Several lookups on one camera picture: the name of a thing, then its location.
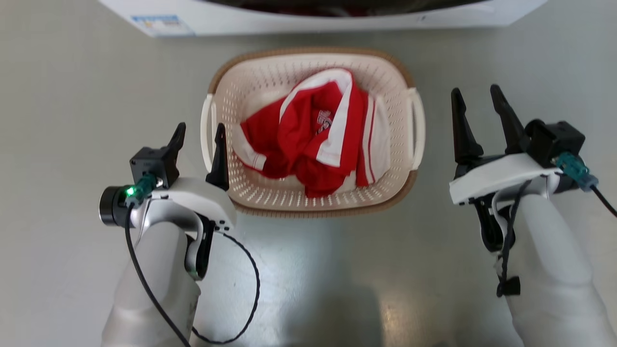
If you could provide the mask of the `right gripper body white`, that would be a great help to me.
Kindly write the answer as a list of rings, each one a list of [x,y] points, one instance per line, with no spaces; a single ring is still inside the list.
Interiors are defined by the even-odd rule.
[[[555,167],[542,167],[526,153],[512,154],[456,178],[449,184],[449,193],[455,205],[492,193],[500,193],[503,199],[507,199],[529,181],[524,191],[526,194],[547,197],[557,189],[562,173]]]

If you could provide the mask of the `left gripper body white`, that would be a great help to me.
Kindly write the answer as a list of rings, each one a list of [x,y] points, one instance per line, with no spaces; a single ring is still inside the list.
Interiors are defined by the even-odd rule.
[[[227,192],[192,177],[180,177],[169,189],[155,190],[145,205],[145,229],[170,222],[186,233],[205,230],[198,226],[203,216],[220,230],[233,230],[236,209]]]

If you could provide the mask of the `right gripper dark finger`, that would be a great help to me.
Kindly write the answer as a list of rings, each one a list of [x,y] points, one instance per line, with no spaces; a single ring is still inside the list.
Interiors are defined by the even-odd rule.
[[[530,139],[527,136],[520,119],[506,100],[499,85],[491,85],[492,104],[501,120],[503,134],[506,141],[505,154],[526,152]]]
[[[466,117],[466,105],[459,88],[450,93],[452,106],[455,161],[459,165],[472,164],[484,155],[484,150],[472,134]]]

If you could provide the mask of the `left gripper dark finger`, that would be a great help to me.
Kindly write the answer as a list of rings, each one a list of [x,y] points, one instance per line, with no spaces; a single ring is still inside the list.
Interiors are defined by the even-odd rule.
[[[229,190],[229,174],[228,174],[228,151],[226,129],[222,123],[219,123],[214,135],[214,157],[212,167],[207,174],[205,181],[219,187],[223,191]]]
[[[168,142],[167,154],[170,158],[173,158],[174,163],[177,162],[178,154],[184,145],[186,131],[187,124],[185,122],[179,123],[176,127],[174,134],[172,135],[172,138]]]

